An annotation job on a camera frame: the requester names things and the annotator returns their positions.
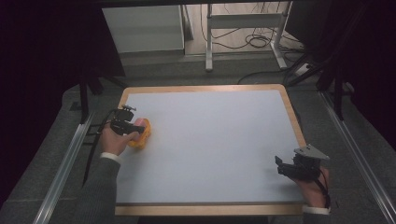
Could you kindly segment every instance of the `wrist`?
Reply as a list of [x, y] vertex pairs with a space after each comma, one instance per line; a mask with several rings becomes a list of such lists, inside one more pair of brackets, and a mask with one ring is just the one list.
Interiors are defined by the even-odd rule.
[[306, 204], [309, 207], [325, 208], [326, 198], [321, 193], [306, 194]]

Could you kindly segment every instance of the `dark background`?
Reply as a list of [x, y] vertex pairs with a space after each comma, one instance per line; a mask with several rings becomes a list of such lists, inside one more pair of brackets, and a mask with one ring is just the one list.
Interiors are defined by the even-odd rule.
[[[369, 6], [347, 44], [342, 70], [345, 80], [355, 88], [353, 102], [393, 148], [395, 2], [375, 1]], [[338, 29], [343, 15], [356, 3], [311, 3], [311, 9], [306, 7], [304, 13], [296, 14], [300, 18], [296, 25], [301, 22], [303, 29], [294, 32], [300, 34], [291, 33], [315, 43]], [[56, 119], [64, 91], [77, 85], [80, 76], [98, 76], [94, 71], [108, 76], [124, 73], [99, 7], [0, 1], [0, 24], [3, 202]]]
[[124, 76], [102, 9], [1, 1], [1, 202], [81, 76]]

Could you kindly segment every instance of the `table leg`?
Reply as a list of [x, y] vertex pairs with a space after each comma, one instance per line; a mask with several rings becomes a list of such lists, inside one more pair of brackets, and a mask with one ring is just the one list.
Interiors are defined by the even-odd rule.
[[282, 57], [282, 54], [279, 51], [279, 41], [280, 41], [280, 38], [282, 37], [283, 30], [285, 29], [286, 20], [288, 19], [288, 16], [289, 16], [290, 4], [291, 4], [291, 2], [288, 2], [285, 9], [283, 10], [282, 17], [279, 22], [279, 26], [277, 27], [275, 40], [271, 41], [271, 44], [270, 44], [271, 48], [275, 54], [275, 57], [276, 57], [277, 63], [279, 64], [280, 69], [288, 68], [288, 66], [285, 63], [285, 60]]
[[207, 4], [207, 40], [206, 40], [206, 72], [213, 70], [213, 54], [212, 54], [212, 5]]

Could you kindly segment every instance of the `black cable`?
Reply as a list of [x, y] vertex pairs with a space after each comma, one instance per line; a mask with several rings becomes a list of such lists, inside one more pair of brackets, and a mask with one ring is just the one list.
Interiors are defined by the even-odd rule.
[[[207, 41], [207, 39], [206, 39], [206, 37], [205, 37], [205, 33], [204, 33], [203, 22], [202, 22], [202, 5], [200, 5], [200, 18], [201, 18], [201, 32], [202, 32], [202, 36], [203, 36], [204, 40]], [[235, 32], [235, 31], [237, 31], [237, 30], [240, 30], [240, 28], [234, 29], [234, 30], [232, 30], [231, 32], [226, 33], [226, 34], [224, 34], [224, 35], [220, 35], [220, 36], [213, 36], [213, 35], [211, 35], [211, 36], [212, 36], [213, 38], [220, 38], [220, 37], [223, 37], [223, 36], [225, 36], [225, 35], [229, 35], [229, 34]], [[253, 33], [252, 33], [251, 35], [247, 35], [247, 36], [245, 37], [246, 44], [243, 45], [243, 46], [239, 46], [239, 47], [230, 47], [230, 46], [226, 46], [226, 45], [224, 45], [224, 44], [218, 43], [218, 42], [212, 42], [212, 44], [214, 44], [214, 45], [220, 45], [220, 46], [223, 46], [224, 48], [227, 48], [227, 49], [241, 49], [241, 48], [244, 48], [244, 47], [247, 46], [247, 45], [250, 45], [251, 47], [256, 48], [256, 49], [260, 49], [260, 48], [265, 48], [266, 46], [268, 46], [268, 45], [271, 43], [272, 38], [274, 37], [274, 30], [273, 30], [273, 32], [272, 32], [270, 38], [268, 38], [268, 37], [266, 37], [266, 36], [264, 36], [264, 35], [255, 35], [255, 34], [254, 34], [255, 31], [256, 31], [256, 28], [253, 30]], [[258, 46], [258, 45], [252, 44], [252, 41], [254, 41], [254, 40], [264, 41], [264, 44], [263, 44], [262, 46]]]
[[101, 125], [98, 128], [98, 131], [96, 132], [95, 139], [93, 140], [93, 143], [92, 143], [92, 146], [91, 146], [90, 155], [88, 156], [88, 159], [87, 159], [87, 165], [85, 166], [85, 174], [84, 174], [84, 179], [82, 180], [82, 186], [84, 186], [85, 182], [88, 179], [88, 175], [89, 175], [90, 168], [91, 168], [91, 162], [92, 162], [93, 154], [94, 154], [94, 152], [96, 150], [96, 147], [97, 147], [97, 145], [99, 143], [99, 139], [100, 139], [100, 135], [102, 134], [102, 130], [105, 128], [105, 125], [107, 124], [108, 117], [110, 117], [110, 115], [112, 113], [114, 113], [115, 111], [117, 111], [117, 109], [112, 109], [112, 110], [110, 110], [107, 113], [105, 118], [102, 120], [102, 123], [101, 123]]
[[292, 41], [295, 41], [295, 42], [302, 43], [302, 42], [301, 42], [300, 40], [298, 40], [298, 39], [293, 39], [293, 38], [287, 37], [287, 36], [285, 36], [285, 35], [282, 35], [282, 37], [287, 38], [287, 39], [292, 40]]
[[239, 80], [238, 80], [238, 82], [237, 82], [236, 84], [237, 84], [237, 85], [240, 85], [240, 84], [241, 84], [241, 81], [242, 81], [243, 79], [245, 79], [245, 78], [247, 78], [247, 77], [252, 77], [252, 76], [258, 75], [258, 74], [288, 72], [289, 70], [294, 69], [295, 66], [297, 66], [297, 65], [299, 64], [299, 61], [303, 58], [303, 56], [302, 56], [301, 58], [299, 58], [299, 59], [296, 61], [296, 63], [294, 63], [291, 67], [289, 67], [289, 68], [287, 68], [287, 69], [278, 70], [278, 71], [262, 71], [262, 72], [250, 73], [250, 74], [247, 74], [247, 75], [245, 75], [245, 76], [239, 78]]

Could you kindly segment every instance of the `hand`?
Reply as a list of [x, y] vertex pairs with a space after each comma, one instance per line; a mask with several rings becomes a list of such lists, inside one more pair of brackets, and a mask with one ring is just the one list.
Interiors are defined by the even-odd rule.
[[126, 148], [128, 142], [137, 135], [139, 135], [138, 132], [133, 132], [124, 136], [118, 135], [111, 130], [110, 123], [107, 123], [105, 128], [102, 130], [102, 136], [100, 138], [103, 146], [103, 152], [119, 156]]
[[[320, 174], [318, 180], [325, 188], [327, 188], [327, 185], [329, 184], [329, 170], [324, 167], [320, 167], [320, 170], [322, 174]], [[324, 197], [319, 186], [314, 181], [305, 182], [298, 179], [292, 180], [298, 185], [298, 187], [300, 187], [301, 193], [303, 194], [309, 207], [325, 207], [326, 198]]]

